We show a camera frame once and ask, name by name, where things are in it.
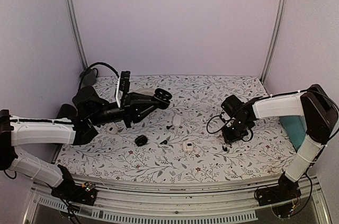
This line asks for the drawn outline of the black charging case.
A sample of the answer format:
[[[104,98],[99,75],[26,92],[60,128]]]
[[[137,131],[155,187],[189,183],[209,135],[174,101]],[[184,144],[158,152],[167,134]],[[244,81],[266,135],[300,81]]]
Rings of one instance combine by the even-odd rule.
[[[154,91],[153,98],[159,102],[159,108],[164,110],[169,107],[172,94],[164,89],[157,88]]]

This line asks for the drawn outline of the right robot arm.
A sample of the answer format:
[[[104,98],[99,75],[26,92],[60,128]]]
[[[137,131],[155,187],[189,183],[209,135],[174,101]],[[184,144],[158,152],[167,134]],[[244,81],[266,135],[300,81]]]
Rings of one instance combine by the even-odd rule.
[[[338,105],[323,88],[314,84],[308,89],[268,97],[255,97],[242,102],[237,96],[227,97],[221,104],[231,125],[222,128],[225,142],[253,135],[255,121],[278,117],[297,154],[274,188],[279,201],[294,193],[299,179],[312,166],[327,143],[338,133]]]

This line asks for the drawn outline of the black open case left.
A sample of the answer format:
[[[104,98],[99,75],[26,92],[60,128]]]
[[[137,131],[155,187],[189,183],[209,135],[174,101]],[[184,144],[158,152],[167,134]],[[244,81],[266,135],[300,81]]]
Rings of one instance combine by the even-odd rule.
[[[138,147],[144,146],[148,142],[148,138],[145,135],[140,135],[135,139],[135,144]]]

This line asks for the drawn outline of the white open earbud case left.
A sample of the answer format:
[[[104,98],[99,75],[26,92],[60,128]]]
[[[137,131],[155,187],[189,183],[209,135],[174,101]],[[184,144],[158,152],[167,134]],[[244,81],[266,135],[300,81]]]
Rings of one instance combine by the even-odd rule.
[[[118,133],[119,128],[115,126],[110,126],[107,128],[107,133],[110,135],[116,135]]]

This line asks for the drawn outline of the white open earbud case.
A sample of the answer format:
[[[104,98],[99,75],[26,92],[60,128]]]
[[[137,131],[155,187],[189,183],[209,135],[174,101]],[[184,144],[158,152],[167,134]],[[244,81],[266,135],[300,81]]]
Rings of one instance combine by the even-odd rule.
[[[116,135],[118,133],[119,128],[115,126],[110,126],[107,128],[107,133],[110,135]]]
[[[182,142],[182,149],[185,153],[191,153],[194,150],[194,144],[191,141],[184,141]]]

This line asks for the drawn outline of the white open earbud case centre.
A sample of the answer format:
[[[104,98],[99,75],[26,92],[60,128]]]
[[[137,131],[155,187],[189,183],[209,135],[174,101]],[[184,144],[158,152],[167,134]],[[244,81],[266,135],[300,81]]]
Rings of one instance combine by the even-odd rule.
[[[191,141],[184,141],[182,142],[182,149],[185,153],[191,153],[194,150],[194,144]]]

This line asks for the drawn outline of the white spiral ceramic plate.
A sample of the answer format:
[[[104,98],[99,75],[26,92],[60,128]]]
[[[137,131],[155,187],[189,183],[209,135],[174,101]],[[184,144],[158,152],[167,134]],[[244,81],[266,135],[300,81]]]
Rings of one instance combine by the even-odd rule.
[[[136,93],[144,94],[144,95],[153,95],[154,91],[155,90],[153,88],[141,88],[141,89],[135,90]]]

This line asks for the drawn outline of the floral patterned table mat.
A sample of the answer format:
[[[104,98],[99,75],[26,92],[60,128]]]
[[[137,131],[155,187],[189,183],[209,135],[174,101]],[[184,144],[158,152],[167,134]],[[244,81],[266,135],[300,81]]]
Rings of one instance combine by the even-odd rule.
[[[225,182],[280,175],[295,156],[295,149],[278,118],[258,120],[253,135],[227,146],[219,128],[221,103],[230,95],[246,102],[266,91],[251,76],[134,76],[131,90],[162,88],[172,94],[166,110],[156,110],[141,122],[107,124],[84,146],[64,145],[56,159],[75,175],[114,181],[147,183]],[[173,116],[181,125],[172,125]],[[116,135],[107,133],[118,127]],[[141,147],[135,139],[145,135]],[[194,150],[185,153],[182,142]]]

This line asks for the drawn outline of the teal cylinder cup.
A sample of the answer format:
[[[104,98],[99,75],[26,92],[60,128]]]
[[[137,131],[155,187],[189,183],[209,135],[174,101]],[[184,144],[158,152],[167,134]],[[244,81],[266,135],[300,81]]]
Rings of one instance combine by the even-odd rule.
[[[306,135],[307,127],[305,118],[292,115],[279,117],[279,119],[291,143],[293,144],[294,149],[298,151]]]

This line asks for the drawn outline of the grey mug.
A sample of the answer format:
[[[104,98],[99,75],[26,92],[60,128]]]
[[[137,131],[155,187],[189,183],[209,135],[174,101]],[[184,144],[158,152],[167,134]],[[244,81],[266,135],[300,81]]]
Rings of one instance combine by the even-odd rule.
[[[91,68],[88,72],[81,72],[80,79],[82,80],[81,87],[93,86],[96,83],[99,71],[97,68]]]

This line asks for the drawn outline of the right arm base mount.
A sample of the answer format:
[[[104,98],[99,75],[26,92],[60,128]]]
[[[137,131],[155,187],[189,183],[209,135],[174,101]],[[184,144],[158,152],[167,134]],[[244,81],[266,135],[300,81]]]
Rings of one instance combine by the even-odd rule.
[[[263,188],[257,188],[254,192],[254,198],[259,203],[259,206],[297,199],[300,196],[301,191],[298,183],[264,186]]]

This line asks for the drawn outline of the aluminium front rail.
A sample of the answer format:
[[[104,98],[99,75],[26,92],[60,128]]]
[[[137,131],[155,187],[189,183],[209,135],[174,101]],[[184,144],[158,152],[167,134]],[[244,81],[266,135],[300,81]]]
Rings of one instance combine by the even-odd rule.
[[[41,182],[29,193],[23,223],[333,223],[315,176],[299,181],[301,198],[292,216],[282,218],[289,201],[260,205],[254,194],[277,184],[277,176],[209,183],[143,183],[90,178],[93,206],[66,206]]]

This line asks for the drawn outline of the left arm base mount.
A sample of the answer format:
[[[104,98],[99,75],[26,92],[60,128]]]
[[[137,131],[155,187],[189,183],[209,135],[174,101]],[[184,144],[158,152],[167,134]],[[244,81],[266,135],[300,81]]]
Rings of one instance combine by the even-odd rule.
[[[93,206],[97,197],[97,189],[88,185],[76,185],[74,182],[63,181],[57,187],[52,187],[51,195],[64,201]]]

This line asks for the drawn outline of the left aluminium frame post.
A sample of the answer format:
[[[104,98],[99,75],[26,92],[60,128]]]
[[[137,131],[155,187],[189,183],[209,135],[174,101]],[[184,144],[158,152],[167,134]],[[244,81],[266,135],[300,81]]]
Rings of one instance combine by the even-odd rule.
[[[66,3],[70,25],[71,25],[72,33],[74,36],[74,41],[75,41],[76,49],[78,52],[79,60],[81,63],[81,67],[83,70],[85,70],[88,67],[88,63],[87,63],[87,59],[85,56],[81,34],[80,34],[80,30],[79,30],[78,23],[77,23],[74,2],[73,0],[65,0],[65,3]]]

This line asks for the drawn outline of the aluminium frame post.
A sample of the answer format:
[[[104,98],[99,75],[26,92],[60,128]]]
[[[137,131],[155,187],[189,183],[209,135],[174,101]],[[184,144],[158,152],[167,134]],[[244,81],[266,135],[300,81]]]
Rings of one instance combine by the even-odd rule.
[[[81,63],[81,67],[83,70],[85,70],[88,67],[88,63],[87,63],[87,59],[85,56],[81,34],[80,34],[80,30],[79,30],[78,23],[77,23],[74,2],[73,0],[65,0],[65,3],[66,3],[70,25],[71,25],[72,33],[74,36],[74,41],[75,41],[76,49],[78,52],[79,60]]]
[[[279,38],[280,28],[281,28],[282,21],[283,21],[283,15],[284,15],[286,3],[287,3],[287,0],[278,1],[278,8],[277,8],[276,16],[275,16],[275,21],[274,21],[273,31],[271,34],[269,48],[268,48],[264,66],[263,66],[263,69],[260,75],[260,81],[263,85],[267,81],[269,71],[272,65],[276,45],[277,45],[278,38]]]

